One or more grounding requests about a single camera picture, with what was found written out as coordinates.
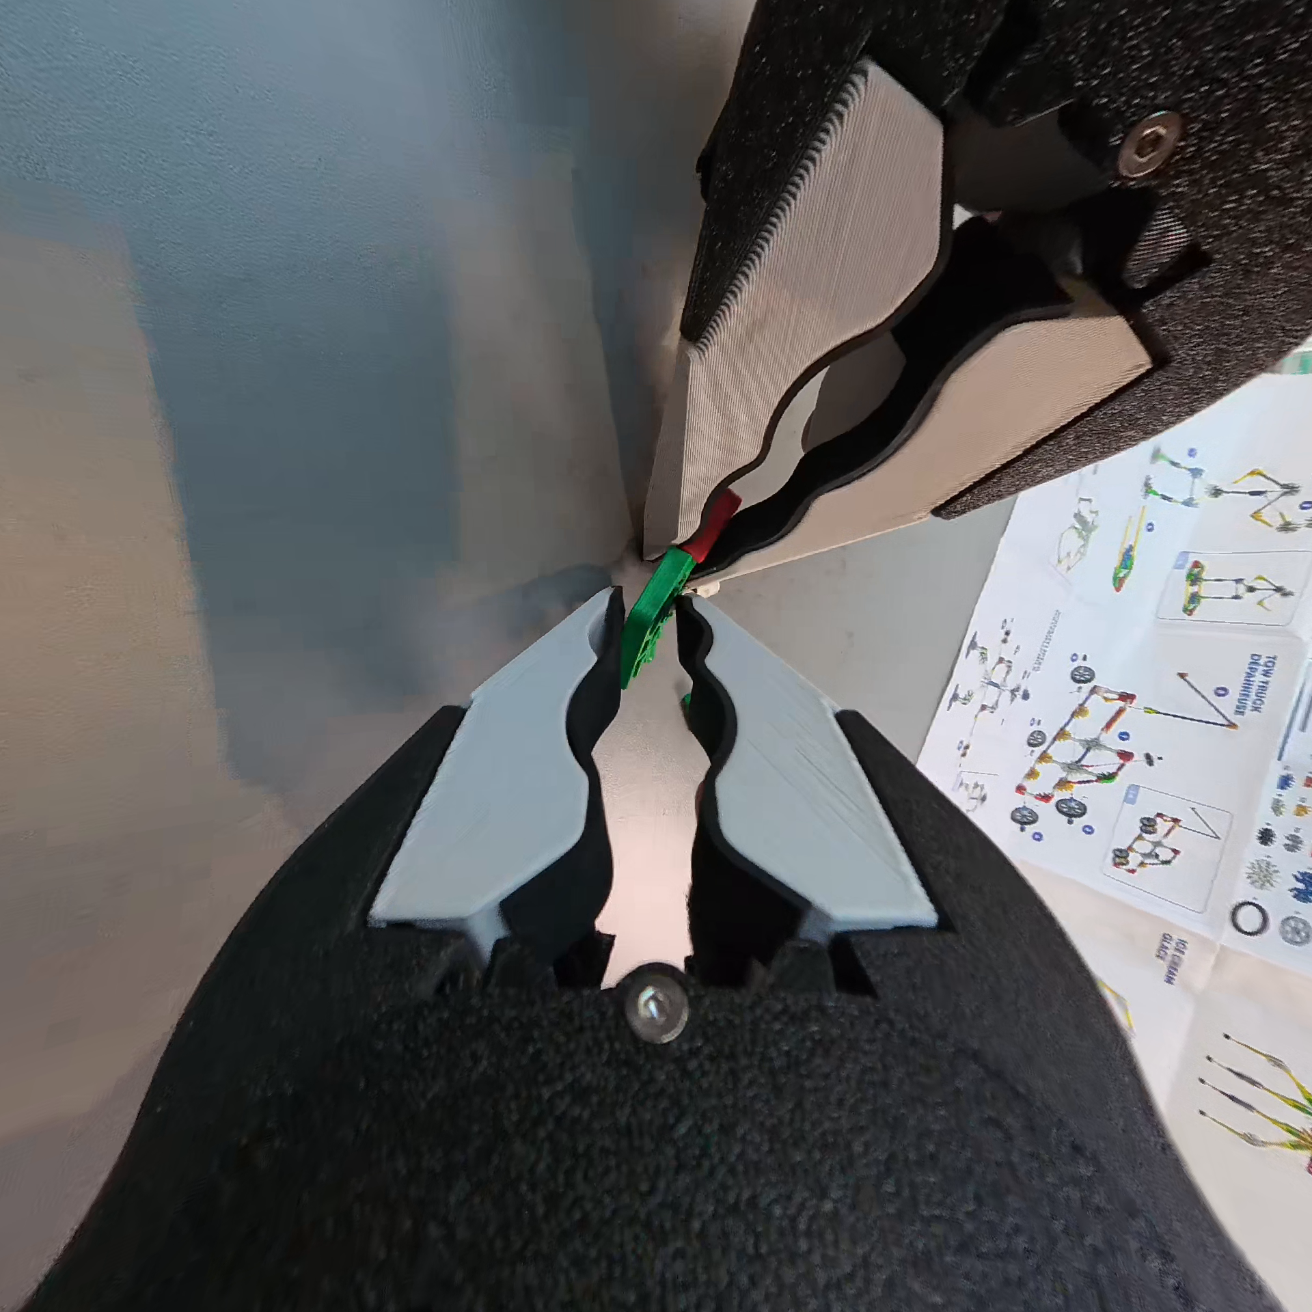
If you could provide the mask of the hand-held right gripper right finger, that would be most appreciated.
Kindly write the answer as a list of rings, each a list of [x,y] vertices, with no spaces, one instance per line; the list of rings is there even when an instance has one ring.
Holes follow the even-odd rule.
[[[937,928],[836,703],[710,599],[681,597],[677,633],[710,755],[698,838],[728,894],[713,894],[720,922],[745,929],[745,948]]]

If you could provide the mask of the fold-out toy instruction sheet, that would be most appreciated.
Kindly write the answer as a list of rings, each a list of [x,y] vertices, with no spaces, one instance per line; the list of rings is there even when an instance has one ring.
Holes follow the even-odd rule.
[[[1311,353],[1013,504],[919,770],[1031,879],[1311,1310]]]

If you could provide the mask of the grey desk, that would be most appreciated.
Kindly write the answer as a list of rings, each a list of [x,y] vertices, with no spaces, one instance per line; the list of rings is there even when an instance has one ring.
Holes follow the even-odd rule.
[[[756,1],[2,1],[2,1263],[20,1310],[1282,1310],[1095,976],[901,751],[957,583],[775,619],[937,928],[745,948],[710,755],[594,761],[565,954],[370,925],[472,694],[637,597]],[[1256,378],[1108,222],[956,203],[896,416],[1090,282],[1153,368],[959,517]]]

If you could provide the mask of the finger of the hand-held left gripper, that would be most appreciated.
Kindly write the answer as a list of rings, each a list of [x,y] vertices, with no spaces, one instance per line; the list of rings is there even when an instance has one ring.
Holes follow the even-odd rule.
[[[821,484],[785,531],[726,531],[705,559],[705,580],[745,576],[829,549],[890,533],[931,517],[1062,426],[1108,402],[1153,368],[1149,347],[1090,282],[1064,276],[1062,316],[999,328],[954,369],[913,387],[911,416],[896,416],[896,386],[911,378],[908,346],[887,338],[823,375],[802,427],[794,472],[815,455],[835,455],[841,437],[874,420],[874,455],[847,482]]]
[[[710,323],[681,331],[643,557],[694,538],[719,490],[763,459],[790,397],[941,265],[944,165],[941,117],[859,57]]]

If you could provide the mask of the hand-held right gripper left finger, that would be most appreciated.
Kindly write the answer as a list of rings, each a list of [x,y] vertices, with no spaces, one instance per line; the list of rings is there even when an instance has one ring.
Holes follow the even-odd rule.
[[[370,925],[565,954],[614,881],[594,749],[619,709],[623,593],[603,589],[485,681],[386,867]]]

